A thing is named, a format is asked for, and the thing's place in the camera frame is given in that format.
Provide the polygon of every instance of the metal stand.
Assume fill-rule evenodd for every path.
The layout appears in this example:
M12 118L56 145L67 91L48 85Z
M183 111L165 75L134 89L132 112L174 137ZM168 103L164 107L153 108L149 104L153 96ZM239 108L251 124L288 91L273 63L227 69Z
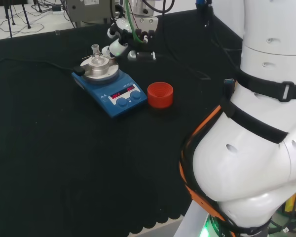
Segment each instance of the metal stand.
M39 2L38 2L38 0L33 0L33 2L34 2L34 5L36 5L37 4L37 6L38 6L38 11L39 12L42 12L42 10L41 10L41 8L40 8L40 5L39 5Z
M14 22L14 19L13 19L13 13L12 13L12 0L10 2L10 12L11 12L11 18L12 18L12 25L15 26L15 22Z
M24 4L22 4L22 8L23 8L23 11L24 11L24 15L25 15L26 22L28 23L28 29L30 29L31 26L30 26L30 24L29 24L29 20L28 20L28 16L27 16L27 14L26 14L26 10L25 10L25 8L24 8Z
M9 12L8 12L9 3L7 2L7 0L3 0L3 5L4 5L4 10L5 10L5 17L6 17L6 19L8 19L10 37L12 38L10 18L9 18Z

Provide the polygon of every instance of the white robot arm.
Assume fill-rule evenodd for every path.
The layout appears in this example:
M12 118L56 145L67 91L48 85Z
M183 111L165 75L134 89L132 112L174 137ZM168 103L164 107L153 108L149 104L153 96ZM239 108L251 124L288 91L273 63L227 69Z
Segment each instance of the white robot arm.
M139 43L148 43L148 40L157 29L158 18L153 16L154 10L151 9L155 5L155 0L124 0L123 14L117 20L113 19L113 24L108 29L109 38L119 36L110 46L103 48L102 53L110 59L121 55L128 47L128 41L132 36Z
M225 220L244 228L241 236L251 228L265 237L272 215L296 193L296 0L244 4L244 76L212 124L195 133L190 166L181 165L187 185L194 181Z

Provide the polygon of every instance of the tripod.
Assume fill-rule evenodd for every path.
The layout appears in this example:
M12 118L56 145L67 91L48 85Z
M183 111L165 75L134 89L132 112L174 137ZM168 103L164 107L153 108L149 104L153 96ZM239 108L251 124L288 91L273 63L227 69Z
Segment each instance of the tripod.
M8 12L8 8L10 8L12 25L14 26L15 25L15 22L14 22L14 19L13 19L13 13L12 13L12 8L11 8L11 6L12 6L12 0L3 0L3 5L4 5L4 10L5 10L5 17L8 20L10 36L12 38L12 31L11 31L11 25L10 25L10 17L9 17L9 12ZM22 8L23 8L23 11L24 11L26 22L28 24L28 29L30 29L31 26L29 24L29 20L28 20L27 14L26 14L26 10L24 8L24 4L22 4Z

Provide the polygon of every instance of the strap buckle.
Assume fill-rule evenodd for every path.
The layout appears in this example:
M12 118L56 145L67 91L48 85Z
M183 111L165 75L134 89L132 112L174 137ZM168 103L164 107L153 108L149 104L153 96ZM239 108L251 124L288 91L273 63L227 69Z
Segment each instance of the strap buckle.
M279 95L278 100L280 102L290 102L294 95L293 87L295 84L292 81L284 81L282 85L284 86L284 91Z

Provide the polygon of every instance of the green tube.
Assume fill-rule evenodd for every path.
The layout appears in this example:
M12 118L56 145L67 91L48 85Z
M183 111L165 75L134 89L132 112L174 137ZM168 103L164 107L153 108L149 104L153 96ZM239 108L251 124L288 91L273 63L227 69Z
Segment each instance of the green tube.
M132 20L130 18L130 13L129 13L129 6L128 6L128 0L125 0L125 5L126 5L126 14L127 14L127 17L128 17L128 22L129 22L129 25L130 25L130 28L132 29L132 33L133 33L133 37L134 37L134 40L139 42L139 43L144 43L140 40L140 38L138 38L136 32L135 32L135 29L134 29L134 26L133 26L133 23L132 23Z

